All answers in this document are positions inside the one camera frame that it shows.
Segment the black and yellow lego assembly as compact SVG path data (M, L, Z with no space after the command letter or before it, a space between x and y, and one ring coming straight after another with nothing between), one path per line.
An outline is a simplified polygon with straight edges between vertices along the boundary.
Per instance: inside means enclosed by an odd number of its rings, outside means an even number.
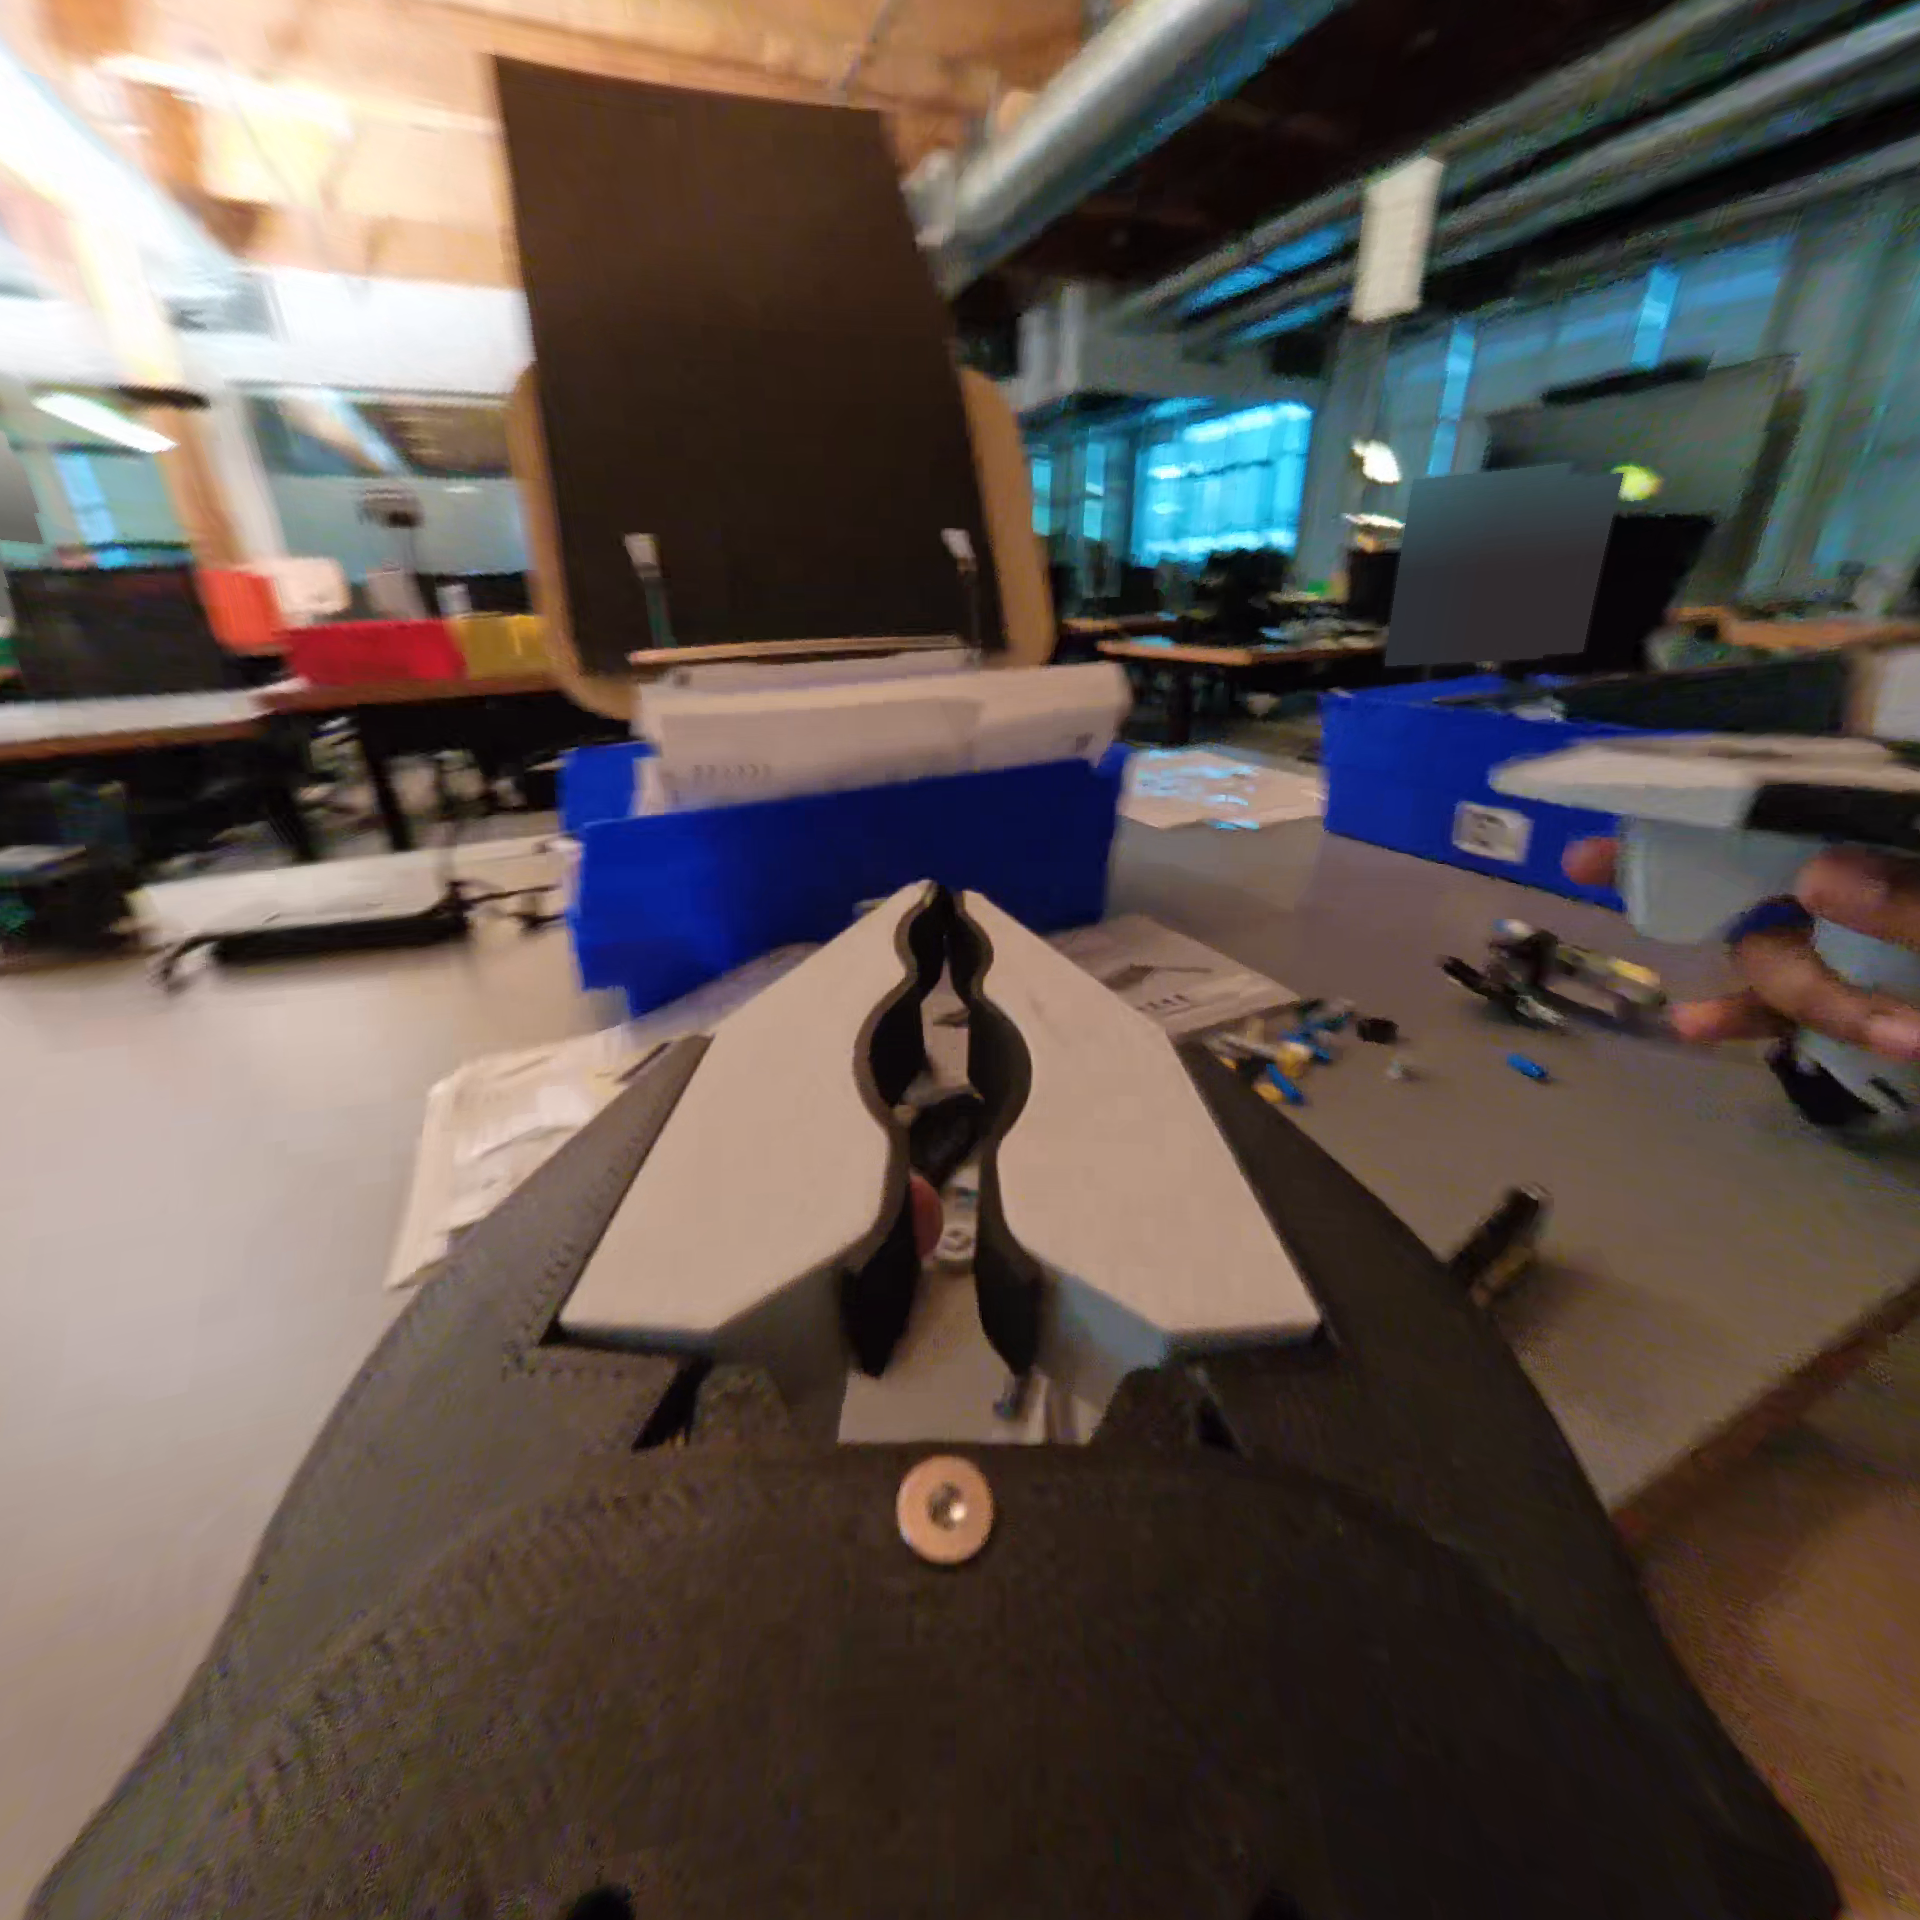
M1448 1261L1451 1282L1478 1308L1498 1303L1537 1266L1550 1216L1553 1195L1545 1188L1510 1188L1455 1251Z

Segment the yellow bin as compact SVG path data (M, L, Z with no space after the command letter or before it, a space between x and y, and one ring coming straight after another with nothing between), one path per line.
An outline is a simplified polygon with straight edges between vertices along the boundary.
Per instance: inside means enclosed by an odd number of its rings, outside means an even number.
M540 615L465 613L444 627L470 680L553 678Z

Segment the printed paper sheets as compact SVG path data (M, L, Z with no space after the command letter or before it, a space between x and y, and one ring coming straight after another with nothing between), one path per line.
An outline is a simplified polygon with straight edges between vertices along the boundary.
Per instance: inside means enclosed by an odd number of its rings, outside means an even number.
M386 1288L418 1285L452 1240L577 1139L659 1051L702 1034L687 1023L617 1023L490 1054L432 1086Z

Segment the black monitor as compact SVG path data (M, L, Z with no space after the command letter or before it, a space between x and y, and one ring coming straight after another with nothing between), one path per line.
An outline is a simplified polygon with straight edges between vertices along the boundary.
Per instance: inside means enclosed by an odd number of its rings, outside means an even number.
M241 691L190 566L36 566L7 575L16 672L36 702Z

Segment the small black lego assembly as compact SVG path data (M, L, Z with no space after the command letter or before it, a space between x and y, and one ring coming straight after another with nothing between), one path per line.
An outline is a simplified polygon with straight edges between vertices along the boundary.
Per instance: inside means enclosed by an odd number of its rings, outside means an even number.
M1502 1018L1543 1031L1584 1022L1647 1034L1668 1011L1665 980L1651 966L1522 918L1498 918L1480 956L1449 954L1439 966Z

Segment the plain blue bin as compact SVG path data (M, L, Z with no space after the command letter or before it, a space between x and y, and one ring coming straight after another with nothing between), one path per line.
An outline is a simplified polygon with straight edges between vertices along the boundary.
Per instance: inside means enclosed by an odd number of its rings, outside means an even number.
M922 879L1039 933L1096 923L1129 757L1118 743L1098 760L639 814L640 743L569 751L558 798L582 988L644 1018L775 948L826 944Z

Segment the pile of small lego pieces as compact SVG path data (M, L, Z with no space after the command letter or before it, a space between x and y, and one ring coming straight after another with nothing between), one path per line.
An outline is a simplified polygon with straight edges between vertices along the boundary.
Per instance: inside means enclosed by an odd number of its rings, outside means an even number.
M1366 1015L1348 999L1302 999L1274 1015L1249 1015L1204 1036L1211 1058L1225 1066L1262 1104L1298 1111L1316 1071L1338 1066L1347 1050L1384 1050L1388 1067L1402 1056L1402 1023Z

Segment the person's right hand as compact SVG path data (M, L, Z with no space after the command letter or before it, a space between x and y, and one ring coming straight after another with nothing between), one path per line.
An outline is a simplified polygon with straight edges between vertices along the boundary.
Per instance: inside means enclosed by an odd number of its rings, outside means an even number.
M1679 1039L1730 1044L1808 1031L1884 1061L1919 1061L1919 1011L1908 999L1862 988L1818 954L1820 923L1919 950L1919 861L1858 848L1820 852L1787 895L1766 901L1723 935L1738 988L1675 1000L1666 1023Z

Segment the long background table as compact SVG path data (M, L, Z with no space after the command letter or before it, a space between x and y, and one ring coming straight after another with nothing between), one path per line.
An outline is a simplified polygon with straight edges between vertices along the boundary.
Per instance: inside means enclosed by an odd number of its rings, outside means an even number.
M129 695L90 702L7 702L2 767L50 770L199 747L263 747L297 724L351 728L392 852L417 848L393 779L398 758L488 750L569 747L595 718L546 672L497 678L398 678L348 686L278 680L263 688Z

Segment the metal ceiling duct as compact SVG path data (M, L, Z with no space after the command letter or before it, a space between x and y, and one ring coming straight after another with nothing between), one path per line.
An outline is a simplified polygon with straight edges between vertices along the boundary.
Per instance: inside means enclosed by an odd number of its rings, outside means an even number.
M1199 106L1222 58L1257 39L1257 4L1122 7L1000 131L938 148L903 178L920 252L945 296L1016 254L1074 194L1112 178L1163 122Z

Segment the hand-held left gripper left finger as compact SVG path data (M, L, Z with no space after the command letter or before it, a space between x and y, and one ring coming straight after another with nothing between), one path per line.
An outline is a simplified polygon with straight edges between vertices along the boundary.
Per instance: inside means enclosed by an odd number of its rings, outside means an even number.
M881 1376L922 1276L908 1127L951 909L883 899L713 1029L560 1309L560 1332Z

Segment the dark electronic device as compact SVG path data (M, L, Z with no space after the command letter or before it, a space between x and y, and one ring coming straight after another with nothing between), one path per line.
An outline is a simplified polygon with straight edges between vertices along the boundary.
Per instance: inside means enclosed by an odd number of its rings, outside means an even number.
M2 848L2 957L112 954L137 935L127 870L95 848Z

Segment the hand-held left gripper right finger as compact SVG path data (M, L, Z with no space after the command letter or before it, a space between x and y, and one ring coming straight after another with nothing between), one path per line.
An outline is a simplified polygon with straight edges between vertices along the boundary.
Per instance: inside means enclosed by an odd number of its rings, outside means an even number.
M979 1322L1020 1376L1116 1389L1324 1315L1170 1036L964 894Z

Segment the wooden background table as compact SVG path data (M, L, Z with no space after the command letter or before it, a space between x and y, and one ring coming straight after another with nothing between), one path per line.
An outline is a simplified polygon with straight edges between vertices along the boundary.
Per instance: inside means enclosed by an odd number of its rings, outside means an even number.
M1227 693L1291 695L1367 688L1388 676L1379 640L1236 644L1172 640L1162 636L1096 636L1104 659L1162 686L1162 746L1185 747L1194 739L1199 691L1219 684Z

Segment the large grey display board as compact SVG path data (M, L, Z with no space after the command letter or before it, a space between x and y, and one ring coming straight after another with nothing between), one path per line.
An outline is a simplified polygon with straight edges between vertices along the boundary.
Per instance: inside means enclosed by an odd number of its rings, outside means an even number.
M1704 605L1745 586L1802 415L1793 357L1727 368L1689 359L1488 415L1482 463L1611 474L1622 515L1707 518L1687 575L1689 599Z

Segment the hanging white panel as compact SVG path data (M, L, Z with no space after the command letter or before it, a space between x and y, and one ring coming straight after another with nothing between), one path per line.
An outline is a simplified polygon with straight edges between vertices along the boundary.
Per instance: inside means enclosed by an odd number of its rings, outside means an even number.
M1423 154L1366 184L1352 282L1354 325L1379 326L1423 306L1446 173L1446 160Z

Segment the white paper stack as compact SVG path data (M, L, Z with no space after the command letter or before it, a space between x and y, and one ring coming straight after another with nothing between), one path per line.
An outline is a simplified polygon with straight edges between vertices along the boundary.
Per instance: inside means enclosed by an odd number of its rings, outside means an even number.
M1100 760L1132 708L1132 684L1108 661L652 688L639 707L633 808L647 819Z

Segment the black power strip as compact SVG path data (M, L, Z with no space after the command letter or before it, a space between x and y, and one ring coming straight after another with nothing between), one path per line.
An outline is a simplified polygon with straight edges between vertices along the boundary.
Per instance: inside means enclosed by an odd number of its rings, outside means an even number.
M472 935L474 908L457 882L407 909L247 901L218 908L202 926L172 936L152 960L152 980L174 992L195 965L272 970L319 957L423 954L467 944Z

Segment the blue bin with white label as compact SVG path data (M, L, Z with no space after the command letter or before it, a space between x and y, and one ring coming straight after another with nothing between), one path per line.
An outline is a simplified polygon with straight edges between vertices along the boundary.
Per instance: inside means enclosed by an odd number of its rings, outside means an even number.
M1344 688L1320 704L1332 835L1527 888L1622 909L1610 884L1567 872L1572 844L1617 831L1583 806L1511 800L1490 775L1623 728L1567 718L1553 688L1492 676Z

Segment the red bin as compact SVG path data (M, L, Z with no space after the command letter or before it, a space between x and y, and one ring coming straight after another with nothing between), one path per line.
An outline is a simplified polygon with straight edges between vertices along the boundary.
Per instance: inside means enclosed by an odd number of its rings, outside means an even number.
M440 618L336 620L294 628L283 656L311 688L364 688L465 680L470 668L451 624Z

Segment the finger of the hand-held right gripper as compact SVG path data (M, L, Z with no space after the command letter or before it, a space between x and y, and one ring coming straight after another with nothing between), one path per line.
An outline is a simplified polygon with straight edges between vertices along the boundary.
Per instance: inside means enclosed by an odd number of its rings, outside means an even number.
M1916 747L1856 736L1607 736L1490 772L1511 800L1704 831L1919 848Z

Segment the open cardboard box black lid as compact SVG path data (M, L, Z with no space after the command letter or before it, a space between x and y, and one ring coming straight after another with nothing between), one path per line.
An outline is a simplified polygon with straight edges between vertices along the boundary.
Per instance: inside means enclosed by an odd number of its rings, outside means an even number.
M679 666L1059 648L1016 408L963 366L890 119L492 60L535 613L624 722Z

